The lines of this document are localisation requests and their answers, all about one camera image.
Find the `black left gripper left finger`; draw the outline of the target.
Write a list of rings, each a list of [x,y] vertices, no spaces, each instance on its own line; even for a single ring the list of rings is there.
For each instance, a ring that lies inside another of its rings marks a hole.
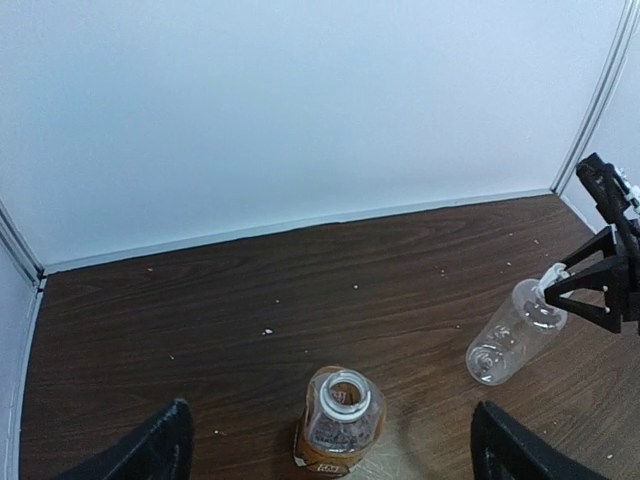
[[[60,473],[59,479],[188,479],[193,418],[178,398],[106,450]]]

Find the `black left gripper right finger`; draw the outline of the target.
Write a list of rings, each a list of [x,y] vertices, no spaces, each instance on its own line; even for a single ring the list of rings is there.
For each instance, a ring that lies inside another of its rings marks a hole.
[[[471,421],[476,479],[601,479],[603,476],[555,450],[491,401],[477,404]]]

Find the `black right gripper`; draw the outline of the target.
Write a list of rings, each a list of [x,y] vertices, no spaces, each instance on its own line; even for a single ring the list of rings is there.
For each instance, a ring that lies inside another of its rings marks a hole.
[[[557,260],[574,274],[544,290],[546,302],[610,333],[619,334],[623,323],[639,323],[639,224],[626,217],[614,220],[565,258]]]

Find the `white flip nozzle cap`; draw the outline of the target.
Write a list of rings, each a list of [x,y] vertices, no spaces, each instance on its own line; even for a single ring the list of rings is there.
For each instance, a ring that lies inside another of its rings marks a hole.
[[[564,263],[555,263],[538,280],[536,292],[543,297],[548,287],[569,277],[570,273],[566,270],[566,265]]]

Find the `small clear plastic bottle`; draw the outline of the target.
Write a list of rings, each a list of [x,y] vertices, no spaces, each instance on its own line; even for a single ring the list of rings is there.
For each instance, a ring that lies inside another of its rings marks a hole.
[[[546,303],[543,282],[519,282],[471,342],[466,367],[479,383],[509,380],[565,327],[568,314]]]

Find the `large gold label drink bottle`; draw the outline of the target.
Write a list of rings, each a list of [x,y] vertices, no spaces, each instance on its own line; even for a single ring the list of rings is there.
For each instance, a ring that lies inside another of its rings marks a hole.
[[[350,474],[380,438],[386,415],[384,395],[366,376],[341,366],[320,368],[308,382],[296,426],[296,466],[331,478]]]

